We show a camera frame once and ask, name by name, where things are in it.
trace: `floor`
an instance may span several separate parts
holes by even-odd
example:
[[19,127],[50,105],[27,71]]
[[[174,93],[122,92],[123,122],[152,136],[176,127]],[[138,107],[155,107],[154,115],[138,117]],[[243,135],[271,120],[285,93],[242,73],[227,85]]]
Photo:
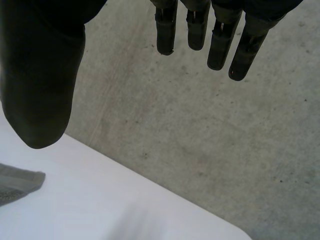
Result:
[[269,32],[242,82],[187,44],[157,53],[153,5],[110,0],[86,26],[67,133],[246,231],[253,240],[320,236],[320,1]]

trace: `gray cloth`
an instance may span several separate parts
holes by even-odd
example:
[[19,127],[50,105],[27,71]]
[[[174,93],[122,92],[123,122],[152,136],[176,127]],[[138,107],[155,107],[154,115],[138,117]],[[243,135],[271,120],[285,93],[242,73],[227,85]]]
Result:
[[46,174],[0,163],[0,206],[19,200],[41,188]]

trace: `glove finger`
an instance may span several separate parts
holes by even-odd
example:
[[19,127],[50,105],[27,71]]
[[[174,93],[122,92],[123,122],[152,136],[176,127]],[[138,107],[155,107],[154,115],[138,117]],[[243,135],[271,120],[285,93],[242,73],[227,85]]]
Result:
[[186,22],[188,24],[188,45],[195,51],[201,50],[205,44],[209,11],[210,1],[207,1],[207,3],[198,11],[188,9],[186,15]]
[[212,6],[216,20],[212,31],[207,65],[210,69],[218,71],[223,68],[227,59],[242,15],[242,8],[237,4],[222,4],[222,7],[214,2],[212,2]]
[[245,15],[245,26],[229,69],[231,79],[241,81],[245,78],[269,30],[279,21],[261,20],[248,13]]
[[178,0],[151,0],[155,5],[156,47],[160,54],[174,51]]

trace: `gray concrete floor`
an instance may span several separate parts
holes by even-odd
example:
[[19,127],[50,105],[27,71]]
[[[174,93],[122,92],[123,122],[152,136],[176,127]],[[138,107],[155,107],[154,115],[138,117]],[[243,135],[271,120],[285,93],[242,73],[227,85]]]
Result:
[[305,0],[262,46],[247,78],[207,68],[187,44],[157,53],[148,0],[110,0],[86,26],[67,133],[242,228],[253,240],[320,238],[320,2]]

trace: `white table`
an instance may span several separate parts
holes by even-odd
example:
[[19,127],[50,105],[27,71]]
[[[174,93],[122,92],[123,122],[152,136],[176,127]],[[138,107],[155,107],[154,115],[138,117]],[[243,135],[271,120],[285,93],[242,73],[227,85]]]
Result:
[[250,240],[239,228],[65,135],[28,148],[0,110],[0,163],[46,173],[0,207],[0,240]]

